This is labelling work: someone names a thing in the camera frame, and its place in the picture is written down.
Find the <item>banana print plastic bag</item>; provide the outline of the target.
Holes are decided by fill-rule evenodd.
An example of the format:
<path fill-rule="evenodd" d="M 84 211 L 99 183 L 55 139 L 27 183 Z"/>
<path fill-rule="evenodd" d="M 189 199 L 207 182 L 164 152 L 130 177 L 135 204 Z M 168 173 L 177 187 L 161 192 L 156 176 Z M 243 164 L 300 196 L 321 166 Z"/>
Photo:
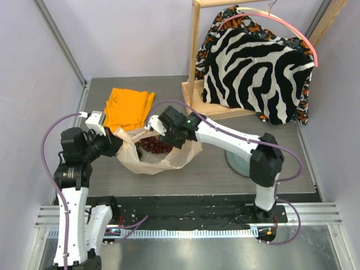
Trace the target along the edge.
<path fill-rule="evenodd" d="M 173 148 L 168 154 L 153 154 L 140 149 L 142 158 L 139 160 L 135 144 L 143 138 L 158 137 L 159 134 L 144 128 L 130 131 L 119 128 L 115 131 L 115 136 L 123 140 L 116 157 L 134 174 L 154 175 L 167 170 L 181 169 L 203 150 L 201 142 L 186 141 L 182 148 Z"/>

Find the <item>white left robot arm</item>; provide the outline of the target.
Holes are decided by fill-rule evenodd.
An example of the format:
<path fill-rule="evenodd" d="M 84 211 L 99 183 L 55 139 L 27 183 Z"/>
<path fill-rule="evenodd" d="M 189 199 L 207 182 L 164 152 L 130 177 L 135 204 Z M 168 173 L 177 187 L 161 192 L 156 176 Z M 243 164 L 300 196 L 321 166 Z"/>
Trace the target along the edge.
<path fill-rule="evenodd" d="M 101 269 L 100 247 L 108 224 L 120 218 L 113 196 L 103 196 L 89 210 L 86 202 L 92 162 L 100 156 L 113 157 L 123 141 L 109 128 L 69 128 L 61 133 L 62 151 L 53 180 L 58 188 L 59 228 L 56 255 L 51 269 Z"/>

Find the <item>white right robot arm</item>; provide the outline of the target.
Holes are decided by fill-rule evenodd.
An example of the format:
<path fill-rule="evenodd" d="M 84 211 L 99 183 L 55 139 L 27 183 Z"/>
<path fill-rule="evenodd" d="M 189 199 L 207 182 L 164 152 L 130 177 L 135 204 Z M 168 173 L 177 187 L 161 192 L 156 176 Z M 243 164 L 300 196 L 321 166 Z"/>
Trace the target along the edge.
<path fill-rule="evenodd" d="M 153 115 L 148 126 L 160 134 L 163 142 L 181 149 L 186 141 L 208 143 L 240 158 L 243 174 L 256 185 L 253 210 L 246 221 L 267 222 L 273 218 L 276 205 L 276 182 L 284 156 L 273 135 L 259 137 L 226 128 L 204 115 L 189 115 L 168 106 L 160 115 Z"/>

